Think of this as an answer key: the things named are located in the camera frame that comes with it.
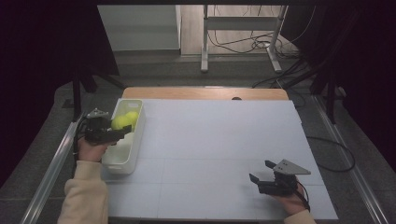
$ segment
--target carpeted floor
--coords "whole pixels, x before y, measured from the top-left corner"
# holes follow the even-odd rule
[[[183,59],[174,63],[150,61],[128,63],[125,61],[119,63],[120,77],[114,78],[131,87],[226,86],[249,88],[257,81],[278,76],[272,70],[272,65],[266,57],[251,58],[251,60],[233,58],[230,61],[222,57],[213,57],[209,60],[209,72],[206,74],[200,72],[199,58],[188,58],[184,61]],[[293,63],[294,60],[283,60],[281,65],[287,69]],[[112,111],[116,100],[122,95],[122,90],[99,77],[95,77],[95,80],[99,88],[93,95],[89,108],[98,107],[105,111]],[[309,93],[310,83],[311,79],[308,79],[288,90],[289,97],[296,105],[306,135],[330,138],[329,131],[318,112],[316,102]],[[268,83],[263,83],[257,88],[268,87]],[[55,92],[55,102],[46,122],[12,176],[0,189],[0,220],[2,223],[21,221],[73,118],[73,109],[65,103],[72,98],[70,83]],[[396,174],[342,107],[342,100],[335,102],[335,120],[338,130],[345,139],[346,145],[354,153],[357,166],[375,193],[389,223],[396,223]],[[338,168],[345,167],[340,159],[339,149],[334,144],[314,139],[309,139],[308,142],[317,162]],[[56,222],[64,199],[64,183],[71,176],[72,164],[73,159],[69,155],[37,223]],[[375,223],[349,173],[337,174],[322,169],[320,171],[340,218],[335,223]],[[111,218],[110,222],[136,223],[138,221]],[[153,223],[148,220],[140,222]]]

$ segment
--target white plastic bin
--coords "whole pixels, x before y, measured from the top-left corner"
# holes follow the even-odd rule
[[[125,134],[115,146],[108,147],[102,157],[102,164],[111,174],[131,174],[135,168],[146,121],[143,102],[136,99],[119,99],[112,119],[130,111],[136,111],[139,114],[134,130]]]

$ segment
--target white table surface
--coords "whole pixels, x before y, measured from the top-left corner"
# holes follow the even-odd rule
[[[161,220],[272,220],[287,214],[248,174],[292,161],[315,219],[337,219],[292,101],[143,100],[145,130],[131,175],[103,169],[109,215]]]

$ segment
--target tennis ball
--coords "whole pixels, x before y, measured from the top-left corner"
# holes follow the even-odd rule
[[[126,116],[116,116],[113,120],[111,120],[111,129],[121,130],[123,127],[131,124],[131,120]]]
[[[125,117],[130,120],[132,126],[134,127],[137,123],[137,119],[139,118],[139,114],[136,111],[130,111],[126,113]]]

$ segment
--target person's left hand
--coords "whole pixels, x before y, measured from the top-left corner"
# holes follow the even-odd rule
[[[85,137],[78,139],[78,159],[80,161],[99,162],[105,154],[107,147],[116,142],[105,143],[102,145],[92,145],[85,140]]]

